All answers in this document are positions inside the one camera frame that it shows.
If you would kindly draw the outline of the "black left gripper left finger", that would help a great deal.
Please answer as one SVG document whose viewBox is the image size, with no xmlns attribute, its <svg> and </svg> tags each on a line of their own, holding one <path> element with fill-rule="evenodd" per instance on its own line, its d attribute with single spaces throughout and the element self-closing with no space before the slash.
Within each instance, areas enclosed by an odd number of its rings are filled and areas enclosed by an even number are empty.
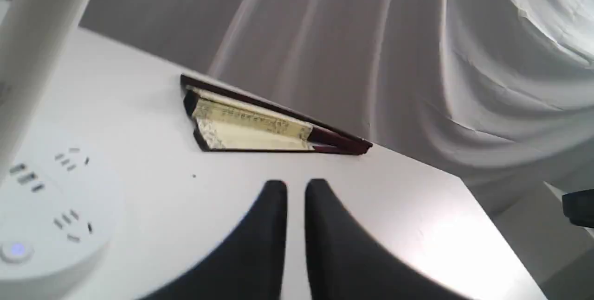
<svg viewBox="0 0 594 300">
<path fill-rule="evenodd" d="M 146 299 L 279 300 L 287 223 L 288 188 L 281 180 L 268 180 L 216 249 Z"/>
</svg>

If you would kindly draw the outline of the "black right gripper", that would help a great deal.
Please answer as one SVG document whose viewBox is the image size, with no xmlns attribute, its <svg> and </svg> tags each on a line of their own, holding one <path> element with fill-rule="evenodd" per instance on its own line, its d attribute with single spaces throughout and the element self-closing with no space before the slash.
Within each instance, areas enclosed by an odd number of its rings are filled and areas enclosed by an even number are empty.
<svg viewBox="0 0 594 300">
<path fill-rule="evenodd" d="M 583 190 L 562 196 L 563 213 L 575 226 L 594 228 L 594 191 Z"/>
</svg>

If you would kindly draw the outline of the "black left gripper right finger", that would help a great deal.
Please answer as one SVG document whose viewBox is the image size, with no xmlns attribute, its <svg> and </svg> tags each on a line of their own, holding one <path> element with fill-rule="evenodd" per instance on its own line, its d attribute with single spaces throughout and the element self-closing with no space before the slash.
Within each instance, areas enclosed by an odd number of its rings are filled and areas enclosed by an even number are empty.
<svg viewBox="0 0 594 300">
<path fill-rule="evenodd" d="M 314 300 L 461 300 L 381 246 L 322 178 L 305 190 L 306 268 Z"/>
</svg>

